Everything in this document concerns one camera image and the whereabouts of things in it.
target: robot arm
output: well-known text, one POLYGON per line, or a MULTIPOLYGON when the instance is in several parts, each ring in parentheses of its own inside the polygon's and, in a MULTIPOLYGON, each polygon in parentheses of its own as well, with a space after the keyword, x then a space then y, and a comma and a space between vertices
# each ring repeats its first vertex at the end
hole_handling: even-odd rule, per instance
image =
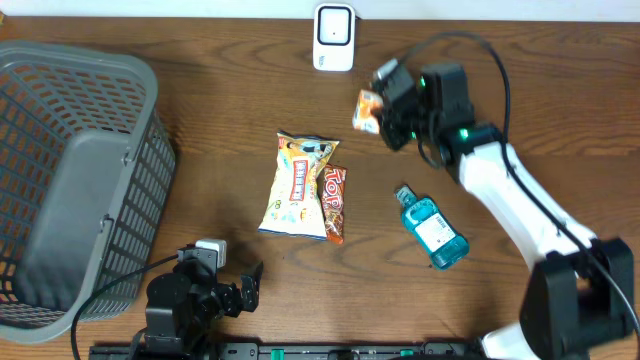
MULTIPOLYGON (((436 35, 424 44, 441 35, 448 36, 436 35)), ((509 104, 508 81, 495 51, 475 35, 456 35, 479 41, 492 54, 501 69, 509 104)), ((566 359, 629 335, 633 317, 624 302, 633 304, 630 249, 620 239, 597 240, 526 171, 511 145, 504 143, 506 134, 493 125, 476 123, 462 66, 425 66, 420 78, 416 86, 398 61, 374 74, 372 89, 384 100, 375 114, 382 139, 390 149, 398 150, 415 137, 429 165, 446 168, 454 181, 489 209, 531 270, 519 323, 485 336, 481 340, 485 354, 499 359, 566 359), (430 148, 431 157, 425 155, 423 145, 430 148), (511 164, 509 171, 506 160, 511 164), (569 239, 532 198, 575 239, 569 239), (584 245, 583 249, 576 244, 584 245), (578 289, 577 277, 586 279, 590 288, 578 289)))
MULTIPOLYGON (((591 240, 596 239, 596 235, 576 222, 549 196, 524 168, 511 145, 507 145, 507 154, 527 188, 557 219, 565 223, 585 247, 591 247, 591 240)), ((499 142, 478 146, 472 153, 462 155, 459 180, 498 220, 520 250, 530 270, 551 252, 568 255, 578 251, 578 247, 558 231, 513 178, 508 176, 499 142)))
MULTIPOLYGON (((501 147, 499 142, 490 142, 461 155, 459 180, 502 225, 533 273, 520 322, 484 336, 481 344, 485 355, 495 359, 561 359, 569 354, 586 354, 592 346, 628 335, 630 321, 619 299, 589 269, 577 246, 509 176, 501 147), (576 275, 589 279, 592 291, 579 291, 576 275)), ((511 145, 507 145, 507 156, 527 189, 596 258, 605 260, 611 275, 633 299, 633 275, 629 271, 633 269, 633 258, 629 248, 620 239, 597 241, 591 230, 577 223, 535 181, 511 145)))
POLYGON ((226 263, 226 249, 224 240, 199 240, 195 246, 178 250, 178 264, 171 273, 149 283, 145 310, 148 358, 183 359, 205 354, 213 320, 238 317, 242 311, 253 312, 258 307, 263 264, 241 275, 242 288, 219 283, 217 272, 226 263))

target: wooden table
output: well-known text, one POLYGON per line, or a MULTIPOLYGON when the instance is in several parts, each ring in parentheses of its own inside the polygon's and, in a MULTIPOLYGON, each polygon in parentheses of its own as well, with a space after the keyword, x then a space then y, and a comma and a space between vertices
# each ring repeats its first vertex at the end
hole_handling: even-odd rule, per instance
MULTIPOLYGON (((265 262, 260 307, 221 321, 219 333, 279 343, 409 342, 479 336, 513 322, 528 279, 502 228, 446 172, 427 167, 415 146, 392 153, 351 126, 373 70, 453 29, 486 36, 503 57, 511 142, 528 170, 579 221, 605 239, 619 234, 640 253, 640 25, 365 20, 354 69, 340 74, 313 69, 306 20, 7 18, 0 40, 131 54, 154 69, 157 107, 180 162, 151 260, 214 237, 229 242, 224 281, 265 262), (342 140, 332 162, 349 169, 343 246, 256 231, 278 129, 342 140), (400 223, 393 190, 404 182, 432 196, 469 239, 469 256, 446 272, 429 268, 400 223)), ((437 61, 464 63, 478 118, 501 126, 503 89, 490 57, 445 41, 411 66, 437 61)), ((142 292, 125 314, 81 325, 82 355, 94 343, 128 343, 145 326, 145 304, 142 292)), ((596 349, 594 358, 631 358, 634 341, 596 349)), ((37 346, 0 342, 0 352, 71 354, 68 334, 37 346)))

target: bottle cap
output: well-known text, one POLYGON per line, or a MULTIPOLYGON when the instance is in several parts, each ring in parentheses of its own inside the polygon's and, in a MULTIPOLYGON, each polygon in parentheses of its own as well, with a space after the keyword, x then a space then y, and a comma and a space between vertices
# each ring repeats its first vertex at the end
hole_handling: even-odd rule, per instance
POLYGON ((418 201, 416 194, 414 194, 407 185, 404 185, 400 189, 396 190, 396 199, 398 199, 403 207, 410 206, 418 201))

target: topo snack bag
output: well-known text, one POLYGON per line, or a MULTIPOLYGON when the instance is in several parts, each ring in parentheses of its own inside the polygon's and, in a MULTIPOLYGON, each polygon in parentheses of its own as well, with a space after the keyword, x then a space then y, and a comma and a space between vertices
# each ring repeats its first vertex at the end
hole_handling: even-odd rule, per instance
POLYGON ((316 178, 338 143, 278 133, 278 169, 258 231, 326 240, 316 178))
POLYGON ((344 187, 347 169, 327 164, 324 168, 324 191, 322 208, 324 209, 324 227, 327 240, 342 244, 344 236, 344 187))

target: wall-mounted device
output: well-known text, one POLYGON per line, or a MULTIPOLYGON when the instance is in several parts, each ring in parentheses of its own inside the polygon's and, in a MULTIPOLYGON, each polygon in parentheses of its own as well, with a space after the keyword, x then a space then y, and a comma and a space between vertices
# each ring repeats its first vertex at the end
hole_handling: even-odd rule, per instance
POLYGON ((353 67, 356 13, 349 5, 320 4, 313 21, 313 66, 322 71, 353 67))

